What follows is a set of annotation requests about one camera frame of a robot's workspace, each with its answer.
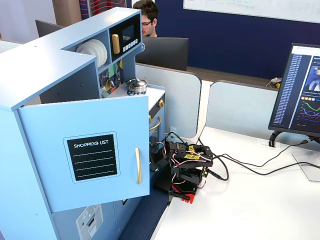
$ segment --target monitor screen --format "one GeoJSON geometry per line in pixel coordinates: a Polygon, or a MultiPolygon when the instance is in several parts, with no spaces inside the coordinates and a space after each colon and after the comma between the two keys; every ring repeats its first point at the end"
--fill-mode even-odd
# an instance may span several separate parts
{"type": "Polygon", "coordinates": [[[45,35],[51,34],[55,31],[58,31],[64,28],[64,26],[59,26],[56,24],[52,24],[52,23],[40,21],[40,20],[35,20],[35,24],[39,34],[39,38],[42,38],[45,35]]]}
{"type": "Polygon", "coordinates": [[[320,46],[292,46],[269,129],[320,136],[320,46]]]}
{"type": "Polygon", "coordinates": [[[131,43],[135,38],[135,25],[131,25],[122,31],[123,46],[131,43]]]}
{"type": "Polygon", "coordinates": [[[184,37],[143,37],[145,49],[135,62],[187,71],[189,39],[184,37]]]}

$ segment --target cabinet door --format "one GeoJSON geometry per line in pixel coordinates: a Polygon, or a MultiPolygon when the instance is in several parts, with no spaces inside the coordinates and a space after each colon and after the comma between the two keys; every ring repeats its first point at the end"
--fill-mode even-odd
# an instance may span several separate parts
{"type": "Polygon", "coordinates": [[[147,96],[18,110],[52,212],[149,194],[147,96]]]}

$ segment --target white wall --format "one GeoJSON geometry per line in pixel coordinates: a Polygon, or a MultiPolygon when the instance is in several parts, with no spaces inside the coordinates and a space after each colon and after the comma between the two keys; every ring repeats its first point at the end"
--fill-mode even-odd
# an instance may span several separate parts
{"type": "Polygon", "coordinates": [[[56,24],[52,0],[0,0],[0,33],[4,40],[37,39],[35,20],[56,24]]]}

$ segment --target blue carpet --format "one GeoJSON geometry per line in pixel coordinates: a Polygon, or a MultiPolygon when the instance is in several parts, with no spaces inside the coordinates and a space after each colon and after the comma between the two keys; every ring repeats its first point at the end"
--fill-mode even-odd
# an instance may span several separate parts
{"type": "Polygon", "coordinates": [[[118,240],[150,240],[167,207],[168,194],[150,188],[132,214],[118,240]]]}

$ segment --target whiteboard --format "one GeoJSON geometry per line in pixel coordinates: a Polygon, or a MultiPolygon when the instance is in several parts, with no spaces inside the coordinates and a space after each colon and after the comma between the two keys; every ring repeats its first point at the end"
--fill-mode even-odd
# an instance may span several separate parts
{"type": "Polygon", "coordinates": [[[183,8],[320,23],[320,0],[183,0],[183,8]]]}

